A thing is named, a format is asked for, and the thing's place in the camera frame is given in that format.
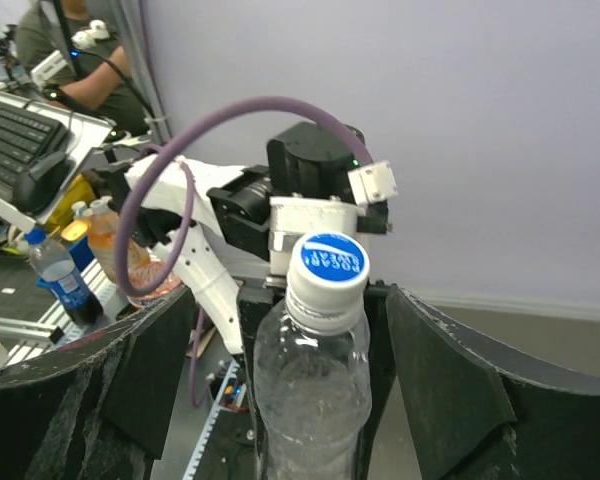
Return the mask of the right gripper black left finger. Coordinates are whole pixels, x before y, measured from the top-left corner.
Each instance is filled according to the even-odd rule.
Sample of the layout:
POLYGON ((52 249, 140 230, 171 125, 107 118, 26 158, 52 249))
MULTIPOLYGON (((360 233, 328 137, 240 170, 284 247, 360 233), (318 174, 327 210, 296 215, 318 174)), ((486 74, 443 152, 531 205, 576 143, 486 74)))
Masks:
POLYGON ((162 457, 194 299, 0 370, 0 479, 147 479, 162 457))

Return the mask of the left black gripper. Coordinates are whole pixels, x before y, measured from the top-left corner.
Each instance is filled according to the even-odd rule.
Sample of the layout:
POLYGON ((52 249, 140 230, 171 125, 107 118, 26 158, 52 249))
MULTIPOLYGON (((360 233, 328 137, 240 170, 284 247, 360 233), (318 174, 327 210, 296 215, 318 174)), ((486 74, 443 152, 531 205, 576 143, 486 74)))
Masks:
MULTIPOLYGON (((375 436, 396 378, 396 364, 386 309, 389 290, 390 287, 386 284, 369 284, 364 292, 364 308, 371 334, 369 354, 372 409, 370 417, 358 437, 353 465, 353 477, 357 480, 369 477, 375 436)), ((268 440, 254 396, 254 344, 262 319, 281 299, 282 290, 279 288, 256 288, 247 285, 239 289, 237 297, 239 327, 243 343, 243 352, 237 356, 237 361, 245 373, 250 415, 256 434, 255 477, 257 479, 266 477, 268 440)))

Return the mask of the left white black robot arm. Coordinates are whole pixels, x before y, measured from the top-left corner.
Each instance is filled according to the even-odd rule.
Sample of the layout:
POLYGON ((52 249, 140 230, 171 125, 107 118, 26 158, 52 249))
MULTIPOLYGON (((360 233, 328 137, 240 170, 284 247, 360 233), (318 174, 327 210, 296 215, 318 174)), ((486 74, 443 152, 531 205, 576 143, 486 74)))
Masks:
POLYGON ((175 161, 148 191, 131 237, 159 258, 178 254, 175 273, 206 309, 246 375, 257 328, 284 293, 297 239, 330 227, 362 237, 388 230, 384 186, 391 167, 361 165, 320 125, 299 122, 271 139, 265 165, 187 160, 188 190, 175 161))

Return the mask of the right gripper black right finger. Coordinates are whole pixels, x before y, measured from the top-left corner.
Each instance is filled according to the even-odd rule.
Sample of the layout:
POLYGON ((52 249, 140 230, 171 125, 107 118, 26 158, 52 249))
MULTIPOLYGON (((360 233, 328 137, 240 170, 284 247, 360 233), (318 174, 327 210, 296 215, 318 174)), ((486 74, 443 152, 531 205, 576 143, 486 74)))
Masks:
POLYGON ((407 290, 386 300, 424 479, 600 479, 600 378, 523 353, 407 290))

